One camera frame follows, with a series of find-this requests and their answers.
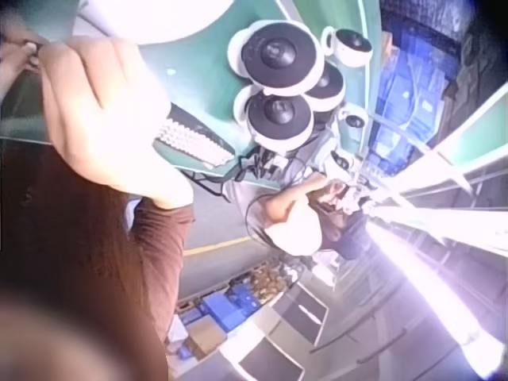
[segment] keyboard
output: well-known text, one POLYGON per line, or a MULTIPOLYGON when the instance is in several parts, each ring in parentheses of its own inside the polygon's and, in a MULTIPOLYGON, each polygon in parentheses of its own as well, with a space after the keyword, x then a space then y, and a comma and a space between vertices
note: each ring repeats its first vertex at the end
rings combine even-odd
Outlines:
POLYGON ((156 139, 213 167, 224 165, 235 158, 235 150, 231 145, 175 104, 156 139))

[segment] sleeve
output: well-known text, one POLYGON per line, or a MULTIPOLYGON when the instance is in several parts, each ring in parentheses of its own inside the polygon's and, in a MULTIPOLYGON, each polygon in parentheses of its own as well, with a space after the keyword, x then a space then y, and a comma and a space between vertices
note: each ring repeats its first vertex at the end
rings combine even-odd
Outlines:
POLYGON ((192 205, 163 210, 144 198, 134 210, 130 234, 141 250, 149 310, 161 340, 175 312, 183 244, 194 220, 192 205))

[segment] floor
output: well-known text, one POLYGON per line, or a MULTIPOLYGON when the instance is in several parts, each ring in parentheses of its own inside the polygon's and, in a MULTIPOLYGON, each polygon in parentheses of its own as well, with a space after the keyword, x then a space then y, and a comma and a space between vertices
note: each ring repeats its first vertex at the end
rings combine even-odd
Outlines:
POLYGON ((236 205, 194 186, 194 212, 196 222, 186 242, 180 298, 215 287, 270 254, 268 248, 245 238, 244 218, 236 205))

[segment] yellow line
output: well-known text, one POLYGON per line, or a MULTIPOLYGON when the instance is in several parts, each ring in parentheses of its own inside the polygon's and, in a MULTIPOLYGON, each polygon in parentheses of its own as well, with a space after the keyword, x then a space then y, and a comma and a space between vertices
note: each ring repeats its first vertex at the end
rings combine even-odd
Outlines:
POLYGON ((204 252, 211 252, 212 250, 217 250, 218 248, 227 248, 228 246, 233 246, 234 244, 241 244, 242 242, 250 241, 251 237, 241 237, 235 240, 224 241, 219 244, 209 244, 207 246, 202 246, 201 248, 190 248, 189 250, 184 250, 184 256, 195 256, 196 254, 203 254, 204 252))

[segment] person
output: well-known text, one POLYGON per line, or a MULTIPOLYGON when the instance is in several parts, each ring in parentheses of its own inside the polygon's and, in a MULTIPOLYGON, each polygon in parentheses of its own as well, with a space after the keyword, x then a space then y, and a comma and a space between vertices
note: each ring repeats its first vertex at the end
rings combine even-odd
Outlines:
MULTIPOLYGON (((33 56, 12 52, 3 94, 33 56)), ((73 38, 37 58, 52 146, 2 152, 0 379, 166 381, 194 221, 191 185, 152 147, 171 103, 125 40, 73 38), (143 200, 127 232, 129 194, 143 200)))
MULTIPOLYGON (((314 172, 278 193, 249 194, 244 187, 230 183, 228 191, 245 213, 248 229, 272 247, 292 256, 333 250, 345 260, 354 260, 371 247, 367 218, 362 210, 346 213, 349 186, 339 179, 314 172)), ((361 198, 360 206, 366 201, 361 198)))
POLYGON ((46 43, 18 14, 0 9, 0 103, 22 71, 37 71, 36 44, 46 43))

